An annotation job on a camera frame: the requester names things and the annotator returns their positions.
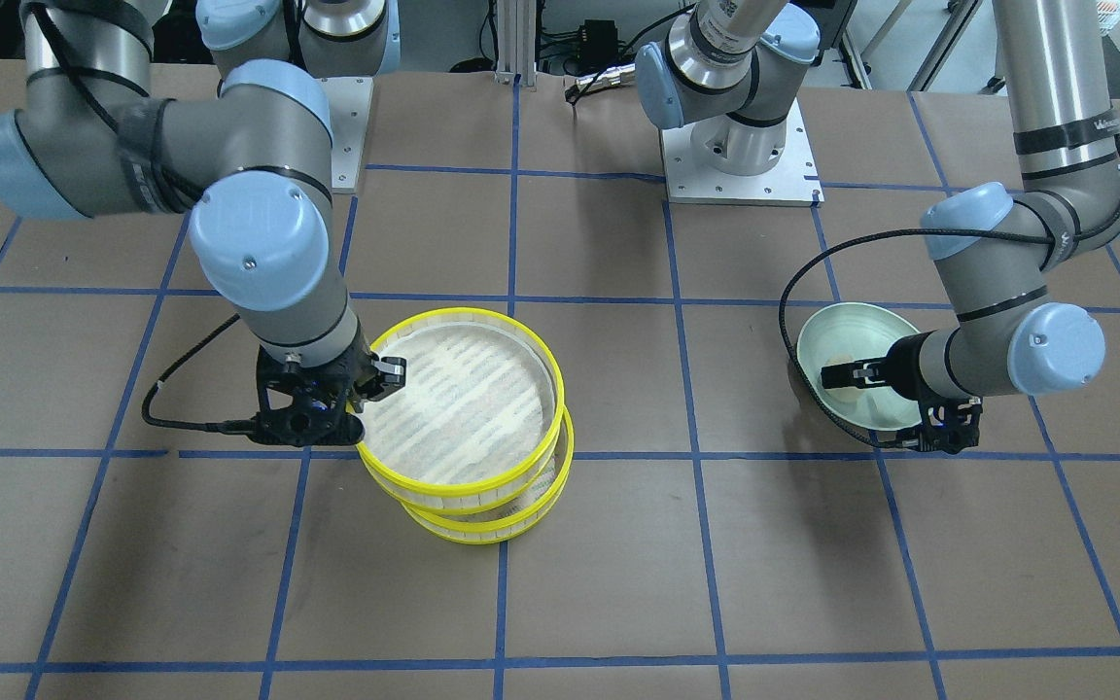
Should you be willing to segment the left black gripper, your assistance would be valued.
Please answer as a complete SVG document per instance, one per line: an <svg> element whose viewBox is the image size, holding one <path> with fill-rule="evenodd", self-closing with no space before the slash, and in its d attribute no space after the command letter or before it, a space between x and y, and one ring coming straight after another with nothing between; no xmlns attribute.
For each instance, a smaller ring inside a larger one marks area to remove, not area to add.
<svg viewBox="0 0 1120 700"><path fill-rule="evenodd" d="M821 368L821 381L828 388L861 386L883 388L884 381L895 393L920 402L928 396L928 383L922 376L922 345L928 340L928 333L915 333L895 340L884 360L857 360Z"/></svg>

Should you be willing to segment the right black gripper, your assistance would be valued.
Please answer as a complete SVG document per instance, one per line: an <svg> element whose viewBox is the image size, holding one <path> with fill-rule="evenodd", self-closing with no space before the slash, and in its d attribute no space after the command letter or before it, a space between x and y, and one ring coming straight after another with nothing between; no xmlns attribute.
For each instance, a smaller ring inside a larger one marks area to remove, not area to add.
<svg viewBox="0 0 1120 700"><path fill-rule="evenodd" d="M265 344L259 349L261 413L270 411L271 393L291 396L297 389L310 391L309 399L329 408L349 402L352 411L361 412L365 403L382 402L405 384L407 360L372 353L360 321L340 321L305 347Z"/></svg>

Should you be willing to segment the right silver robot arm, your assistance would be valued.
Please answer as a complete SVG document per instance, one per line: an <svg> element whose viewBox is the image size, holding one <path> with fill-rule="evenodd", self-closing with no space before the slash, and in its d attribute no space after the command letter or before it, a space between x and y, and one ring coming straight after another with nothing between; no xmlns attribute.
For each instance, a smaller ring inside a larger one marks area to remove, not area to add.
<svg viewBox="0 0 1120 700"><path fill-rule="evenodd" d="M26 220L190 214L209 284L286 393L342 409L404 383L368 349L332 248L325 77L399 62L391 1L200 1L217 96L155 97L164 1L22 1L26 106L0 114L0 202Z"/></svg>

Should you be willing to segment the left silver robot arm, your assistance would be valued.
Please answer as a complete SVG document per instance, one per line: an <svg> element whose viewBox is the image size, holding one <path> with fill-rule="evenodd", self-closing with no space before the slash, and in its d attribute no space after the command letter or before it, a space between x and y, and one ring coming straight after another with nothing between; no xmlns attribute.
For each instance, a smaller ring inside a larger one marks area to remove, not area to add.
<svg viewBox="0 0 1120 700"><path fill-rule="evenodd" d="M728 202L739 181L759 185L795 151L800 108L822 156L852 181L836 187L827 242L849 251L874 243L857 225L903 225L893 204L925 203L902 228L920 253L902 264L872 256L872 274L914 296L922 265L936 267L955 312L948 332L917 332L886 355L880 380L912 400L1067 393L1105 363L1105 333L1092 314L1049 293L1046 274L1120 236L1120 120L1090 1L997 1L1008 60L1014 181L956 192L928 160L905 97L875 125L872 97L801 94L819 49L818 24L787 1L701 1L672 19L665 39L636 57L642 108L663 134L668 192L676 213Z"/></svg>

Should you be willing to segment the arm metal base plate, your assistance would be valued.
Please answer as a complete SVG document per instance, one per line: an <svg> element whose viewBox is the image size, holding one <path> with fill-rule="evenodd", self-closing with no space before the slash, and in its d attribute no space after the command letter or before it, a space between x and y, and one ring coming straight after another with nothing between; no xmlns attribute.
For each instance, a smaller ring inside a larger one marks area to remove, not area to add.
<svg viewBox="0 0 1120 700"><path fill-rule="evenodd" d="M818 207L825 202L803 111L769 127L712 116L659 133L668 200Z"/></svg>
<svg viewBox="0 0 1120 700"><path fill-rule="evenodd" d="M373 77L323 77L332 114L332 192L356 195L368 140Z"/></svg>

